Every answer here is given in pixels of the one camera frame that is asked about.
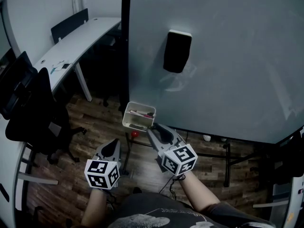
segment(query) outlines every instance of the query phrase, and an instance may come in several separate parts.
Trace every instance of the white container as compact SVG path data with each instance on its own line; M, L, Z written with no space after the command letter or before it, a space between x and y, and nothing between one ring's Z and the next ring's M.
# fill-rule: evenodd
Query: white container
M153 118L149 118L143 115L137 115L130 111L141 111L146 113L153 113ZM139 132L146 132L149 127L153 125L155 119L156 109L152 106L139 104L136 102L129 102L123 115L123 126L125 131L130 133L134 130Z

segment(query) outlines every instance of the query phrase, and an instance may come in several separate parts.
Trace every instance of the wooden floor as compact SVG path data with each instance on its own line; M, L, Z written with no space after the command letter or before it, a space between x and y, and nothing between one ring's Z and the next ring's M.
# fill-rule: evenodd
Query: wooden floor
M27 193L27 207L33 213L36 206L42 206L39 211L39 221L46 227L66 227L66 219L73 224L79 224L86 208L90 188L84 175L86 160L90 159L95 149L114 138L119 138L122 143L122 164L127 152L127 145L122 128L122 115L118 111L119 103L108 101L109 106L103 106L101 98L93 97L92 102L87 102L82 94L76 94L67 104L72 127L82 126L87 129L86 135L75 135L70 144L71 152L80 158L80 163L74 163L64 153L60 155L57 165L50 165L46 156L37 154L35 162L38 168L33 168L31 173L41 177L59 180L57 186L29 183ZM223 142L212 138L210 142L203 140L202 135L189 133L188 143L196 152L225 155L222 148ZM254 151L251 143L232 141L231 155L245 156ZM128 176L122 176L119 187L112 193L120 203L132 193L134 187L143 191L159 192L171 177L169 173L161 173L155 162L157 153L149 147L134 144L130 155L127 170ZM254 203L263 203L266 200L266 190L255 192L258 186L258 176L250 172L250 167L257 167L257 160L248 160L236 164L231 168L230 187L224 188L225 179L224 159L200 157L194 167L196 176L209 187L220 200L227 201L234 207L260 216L259 209L253 209ZM188 202L179 183L173 185L177 199ZM163 194L170 196L169 185Z

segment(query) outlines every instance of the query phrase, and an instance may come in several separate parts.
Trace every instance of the white desk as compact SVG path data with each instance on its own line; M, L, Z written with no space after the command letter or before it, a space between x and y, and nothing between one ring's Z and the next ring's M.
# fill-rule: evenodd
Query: white desk
M54 45L35 65L39 71L46 67L49 73L51 89L54 91L60 84L61 80L66 76L70 69L75 65L75 71L85 92L88 101L92 98L86 87L86 82L83 78L79 58L106 32L117 25L121 21L120 18L95 18L90 19L87 23L80 26L72 33L63 38L60 42ZM67 69L60 71L52 70L52 65L59 61L69 61L71 65ZM15 192L18 180L19 166L22 159L26 143L8 140L5 136L5 129L8 121L0 114L0 183L9 195L9 202L0 193L0 218L9 228L15 228ZM44 183L52 182L52 180L44 180Z
M78 61L80 57L104 34L117 25L121 21L120 18L93 18L87 23L75 29L73 32L64 37L60 42L54 45L35 65L38 71L46 67L49 73L51 89L54 91L60 84L61 80L74 67L79 83L85 93L88 101L92 100L90 92L86 86L84 76L82 74ZM61 61L69 61L71 65L67 69L54 71L53 65L57 65Z

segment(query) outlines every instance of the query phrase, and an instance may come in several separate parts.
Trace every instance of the red object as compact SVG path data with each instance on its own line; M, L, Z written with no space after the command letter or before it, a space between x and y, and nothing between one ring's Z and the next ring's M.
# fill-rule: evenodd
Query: red object
M137 132L137 131L133 131L131 133L132 138L136 138L136 137L138 137L138 135L139 135L139 132Z

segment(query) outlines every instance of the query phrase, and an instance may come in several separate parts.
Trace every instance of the forearm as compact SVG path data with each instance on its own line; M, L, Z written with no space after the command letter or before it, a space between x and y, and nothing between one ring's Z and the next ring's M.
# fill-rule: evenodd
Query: forearm
M92 189L81 225L85 227L100 226L105 218L105 210L106 194L99 189Z
M219 199L201 183L193 172L189 171L184 175L186 178L180 181L180 184L195 211L202 212L210 205L219 203Z

